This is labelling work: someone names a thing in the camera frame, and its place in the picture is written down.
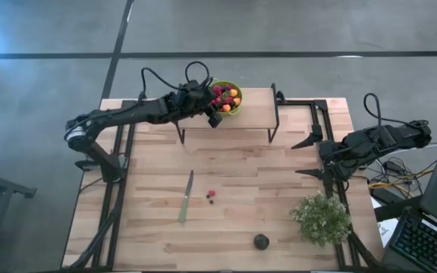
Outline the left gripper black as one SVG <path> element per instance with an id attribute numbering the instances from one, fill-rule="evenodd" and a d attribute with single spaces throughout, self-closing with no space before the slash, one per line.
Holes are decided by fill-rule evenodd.
<path id="1" fill-rule="evenodd" d="M 204 112 L 205 107 L 209 105 L 209 101 L 212 101 L 215 97 L 215 93 L 205 82 L 198 83 L 197 80 L 191 80 L 178 85 L 178 92 L 174 102 L 180 115 L 190 116 Z M 217 128 L 222 122 L 222 116 L 214 107 L 208 107 L 206 115 L 211 128 Z"/>

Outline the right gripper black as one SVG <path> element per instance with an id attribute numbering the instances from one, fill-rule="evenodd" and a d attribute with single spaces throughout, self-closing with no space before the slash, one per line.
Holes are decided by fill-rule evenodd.
<path id="1" fill-rule="evenodd" d="M 323 140 L 322 126 L 313 124 L 309 136 L 300 143 L 291 147 L 291 149 L 301 149 L 313 146 L 319 142 L 319 157 L 326 174 L 331 179 L 350 179 L 351 170 L 349 167 L 342 167 L 341 163 L 350 155 L 351 147 L 344 143 L 336 143 L 332 140 Z M 323 179 L 323 172 L 319 169 L 296 170 L 298 174 L 309 175 L 318 180 Z"/>

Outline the green plastic colander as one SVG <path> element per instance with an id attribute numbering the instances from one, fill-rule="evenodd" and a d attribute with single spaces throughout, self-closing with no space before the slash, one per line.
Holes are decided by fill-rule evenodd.
<path id="1" fill-rule="evenodd" d="M 219 80 L 217 78 L 213 78 L 209 86 L 212 89 L 212 91 L 213 91 L 214 86 L 221 86 L 222 87 L 222 94 L 220 96 L 215 97 L 215 99 L 218 97 L 221 99 L 221 104 L 220 105 L 213 105 L 211 102 L 211 105 L 218 110 L 219 114 L 224 115 L 224 116 L 228 116 L 228 115 L 232 116 L 232 115 L 237 115 L 240 112 L 241 105 L 243 102 L 243 95 L 241 92 L 241 88 L 238 85 L 236 85 L 235 83 L 229 82 L 229 81 Z M 236 89 L 238 91 L 238 94 L 236 97 L 230 96 L 231 89 Z M 234 104 L 235 98 L 241 98 L 241 103 L 239 104 L 239 106 L 236 106 Z M 222 106 L 225 104 L 228 104 L 231 106 L 231 110 L 229 112 L 222 111 Z"/>

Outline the light green cucumber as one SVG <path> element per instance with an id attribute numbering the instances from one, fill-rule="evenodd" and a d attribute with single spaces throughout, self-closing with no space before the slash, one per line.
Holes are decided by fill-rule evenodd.
<path id="1" fill-rule="evenodd" d="M 190 192 L 193 186 L 193 179 L 194 179 L 194 170 L 190 171 L 190 176 L 187 182 L 187 188 L 185 190 L 184 193 L 184 199 L 182 202 L 182 206 L 181 206 L 181 211 L 180 214 L 178 216 L 178 221 L 180 223 L 184 223 L 186 221 L 186 217 L 187 217 L 187 207 L 188 207 L 188 203 L 189 203 L 189 197 L 190 197 Z"/>

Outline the dark toy avocado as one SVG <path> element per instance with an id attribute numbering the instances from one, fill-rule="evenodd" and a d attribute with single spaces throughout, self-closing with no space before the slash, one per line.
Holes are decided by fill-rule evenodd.
<path id="1" fill-rule="evenodd" d="M 257 234 L 253 238 L 253 245 L 258 250 L 265 250 L 269 247 L 270 240 L 269 238 L 264 234 Z"/>

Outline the wooden shelf riser black legs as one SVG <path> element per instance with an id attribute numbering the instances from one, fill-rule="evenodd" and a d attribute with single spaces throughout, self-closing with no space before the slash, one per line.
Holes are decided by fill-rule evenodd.
<path id="1" fill-rule="evenodd" d="M 206 115 L 184 119 L 174 125 L 182 144 L 186 138 L 208 140 L 251 140 L 251 133 L 267 133 L 272 143 L 280 124 L 276 88 L 243 88 L 241 109 L 235 115 L 226 115 L 217 128 L 211 128 Z"/>

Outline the potted plant white flowers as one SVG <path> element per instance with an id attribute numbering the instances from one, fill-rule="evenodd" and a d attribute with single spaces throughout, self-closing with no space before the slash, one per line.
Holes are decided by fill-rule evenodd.
<path id="1" fill-rule="evenodd" d="M 352 221 L 346 206 L 321 191 L 299 200 L 288 214 L 299 224 L 301 238 L 322 248 L 342 244 L 351 234 Z"/>

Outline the white paper sheet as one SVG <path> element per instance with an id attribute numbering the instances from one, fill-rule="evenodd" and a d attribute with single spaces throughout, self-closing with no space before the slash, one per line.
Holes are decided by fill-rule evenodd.
<path id="1" fill-rule="evenodd" d="M 380 221 L 377 223 L 378 230 L 381 236 L 382 245 L 386 246 L 391 239 L 395 228 L 398 225 L 398 220 L 396 218 Z"/>

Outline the black aluminium frame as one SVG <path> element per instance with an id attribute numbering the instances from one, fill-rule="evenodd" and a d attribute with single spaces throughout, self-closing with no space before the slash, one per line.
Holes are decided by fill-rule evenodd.
<path id="1" fill-rule="evenodd" d="M 348 243 L 322 248 L 302 240 L 288 214 L 323 188 L 296 173 L 318 167 L 316 149 L 291 147 L 314 123 L 335 140 L 351 132 L 346 100 L 289 98 L 278 102 L 278 115 L 272 143 L 267 133 L 251 133 L 251 140 L 186 138 L 182 144 L 171 124 L 105 130 L 98 141 L 121 156 L 124 180 L 104 184 L 98 171 L 84 175 L 62 267 L 77 268 L 113 205 L 117 218 L 82 272 L 309 271 L 335 270 L 340 259 L 360 263 Z M 191 170 L 187 217 L 180 223 Z M 215 196 L 207 199 L 210 190 Z M 255 248 L 257 234 L 269 238 L 267 249 Z"/>

